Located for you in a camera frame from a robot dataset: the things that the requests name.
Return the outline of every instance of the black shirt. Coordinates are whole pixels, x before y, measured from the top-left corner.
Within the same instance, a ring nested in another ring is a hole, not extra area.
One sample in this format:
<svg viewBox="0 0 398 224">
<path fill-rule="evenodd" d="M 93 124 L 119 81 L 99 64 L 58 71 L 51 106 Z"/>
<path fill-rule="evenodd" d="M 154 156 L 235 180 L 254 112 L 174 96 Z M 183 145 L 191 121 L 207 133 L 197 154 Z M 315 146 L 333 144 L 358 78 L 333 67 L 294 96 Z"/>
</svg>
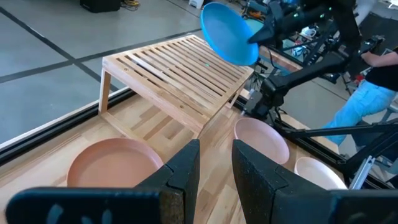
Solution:
<svg viewBox="0 0 398 224">
<path fill-rule="evenodd" d="M 398 65 L 372 68 L 365 80 L 377 86 L 398 91 Z"/>
</svg>

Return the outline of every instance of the white bowl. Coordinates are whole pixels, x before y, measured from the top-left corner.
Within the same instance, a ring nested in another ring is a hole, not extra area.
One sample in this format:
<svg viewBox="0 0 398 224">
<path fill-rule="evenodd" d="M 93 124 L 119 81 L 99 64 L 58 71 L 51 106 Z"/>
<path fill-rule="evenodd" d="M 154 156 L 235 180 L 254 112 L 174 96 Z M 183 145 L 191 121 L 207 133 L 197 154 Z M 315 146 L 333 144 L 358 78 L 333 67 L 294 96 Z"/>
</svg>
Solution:
<svg viewBox="0 0 398 224">
<path fill-rule="evenodd" d="M 327 190 L 347 189 L 337 174 L 316 159 L 301 157 L 294 165 L 294 173 Z"/>
</svg>

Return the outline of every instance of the blue plate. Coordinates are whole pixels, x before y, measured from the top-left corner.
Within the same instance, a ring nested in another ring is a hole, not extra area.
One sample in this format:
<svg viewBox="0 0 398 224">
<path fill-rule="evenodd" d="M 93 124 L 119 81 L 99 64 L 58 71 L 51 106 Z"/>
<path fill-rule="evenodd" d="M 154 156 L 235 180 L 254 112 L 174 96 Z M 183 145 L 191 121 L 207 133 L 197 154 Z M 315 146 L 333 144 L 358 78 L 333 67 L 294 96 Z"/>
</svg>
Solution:
<svg viewBox="0 0 398 224">
<path fill-rule="evenodd" d="M 210 47 L 235 65 L 252 65 L 259 57 L 259 46 L 248 44 L 253 31 L 234 10 L 220 3 L 207 4 L 200 15 L 201 29 Z"/>
</svg>

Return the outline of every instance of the wooden surface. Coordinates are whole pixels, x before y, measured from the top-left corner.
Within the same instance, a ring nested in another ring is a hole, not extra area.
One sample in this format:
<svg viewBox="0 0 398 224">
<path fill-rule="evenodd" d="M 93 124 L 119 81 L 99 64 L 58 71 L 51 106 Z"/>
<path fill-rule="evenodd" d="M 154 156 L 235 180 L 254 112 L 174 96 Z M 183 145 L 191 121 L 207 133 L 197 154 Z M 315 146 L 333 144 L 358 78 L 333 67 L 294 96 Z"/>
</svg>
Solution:
<svg viewBox="0 0 398 224">
<path fill-rule="evenodd" d="M 147 141 L 166 162 L 193 136 L 188 128 L 138 95 L 108 113 L 109 116 L 92 118 L 0 167 L 0 209 L 4 211 L 7 201 L 18 191 L 37 186 L 65 186 L 70 164 L 94 142 L 122 137 L 125 134 L 121 132 L 127 132 Z M 200 138 L 195 223 L 245 223 L 231 167 L 233 126 L 240 117 L 236 108 L 223 107 Z M 116 119 L 129 128 L 114 128 L 105 119 Z M 289 116 L 284 116 L 284 120 L 291 124 L 297 122 Z M 295 160 L 306 156 L 306 152 L 287 143 L 291 157 L 285 167 L 292 170 Z M 1 215 L 0 223 L 5 223 L 4 214 Z"/>
<path fill-rule="evenodd" d="M 102 81 L 111 74 L 197 134 L 253 71 L 220 59 L 195 35 L 107 56 L 103 70 Z"/>
</svg>

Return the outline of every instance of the person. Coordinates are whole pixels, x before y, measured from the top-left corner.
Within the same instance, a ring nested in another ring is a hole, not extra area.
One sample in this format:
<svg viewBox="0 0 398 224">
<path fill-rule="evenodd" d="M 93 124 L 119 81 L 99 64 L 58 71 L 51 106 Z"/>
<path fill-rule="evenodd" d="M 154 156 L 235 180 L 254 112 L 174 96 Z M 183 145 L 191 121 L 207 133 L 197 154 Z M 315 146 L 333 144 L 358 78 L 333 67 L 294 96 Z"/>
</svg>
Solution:
<svg viewBox="0 0 398 224">
<path fill-rule="evenodd" d="M 346 104 L 323 128 L 355 126 L 362 117 L 387 109 L 394 100 L 398 91 L 398 47 L 385 55 L 366 52 L 361 57 L 372 66 L 371 71 Z M 327 136 L 337 145 L 340 145 L 345 137 Z"/>
</svg>

